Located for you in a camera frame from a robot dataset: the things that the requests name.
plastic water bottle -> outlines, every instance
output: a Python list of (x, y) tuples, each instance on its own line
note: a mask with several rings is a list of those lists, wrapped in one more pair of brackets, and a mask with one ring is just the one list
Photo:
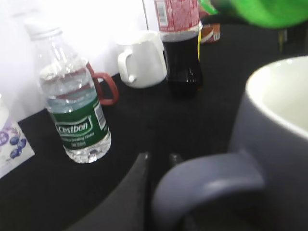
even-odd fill
[(67, 155), (78, 163), (96, 161), (109, 150), (111, 135), (87, 60), (64, 42), (57, 25), (27, 20), (25, 26), (35, 45), (41, 94)]

gray mug handle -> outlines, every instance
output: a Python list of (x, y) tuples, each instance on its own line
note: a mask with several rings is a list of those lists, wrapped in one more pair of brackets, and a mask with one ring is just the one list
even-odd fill
[(183, 162), (159, 182), (152, 200), (159, 230), (171, 230), (190, 211), (226, 195), (264, 189), (256, 164), (244, 154), (220, 154)]

red bottle label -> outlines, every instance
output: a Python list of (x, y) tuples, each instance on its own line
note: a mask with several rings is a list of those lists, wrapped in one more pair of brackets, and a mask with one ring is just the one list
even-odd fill
[(159, 30), (177, 32), (199, 24), (197, 0), (156, 0)]

white bottle cap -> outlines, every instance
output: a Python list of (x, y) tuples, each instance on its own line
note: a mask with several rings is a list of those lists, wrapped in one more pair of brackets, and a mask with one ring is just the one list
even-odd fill
[(62, 33), (54, 21), (45, 18), (29, 18), (24, 21), (24, 25), (31, 40), (45, 39)]

black tabletop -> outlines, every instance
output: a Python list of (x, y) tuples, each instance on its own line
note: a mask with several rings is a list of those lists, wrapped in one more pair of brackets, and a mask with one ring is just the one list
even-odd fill
[(120, 100), (103, 107), (111, 149), (92, 164), (66, 156), (46, 110), (21, 121), (36, 154), (0, 179), (0, 230), (69, 227), (106, 198), (139, 153), (152, 155), (153, 189), (170, 168), (170, 153), (190, 159), (225, 152), (246, 80), (283, 57), (276, 31), (223, 26), (219, 42), (201, 46), (204, 87), (193, 99), (174, 99), (165, 82), (137, 90), (115, 76)]

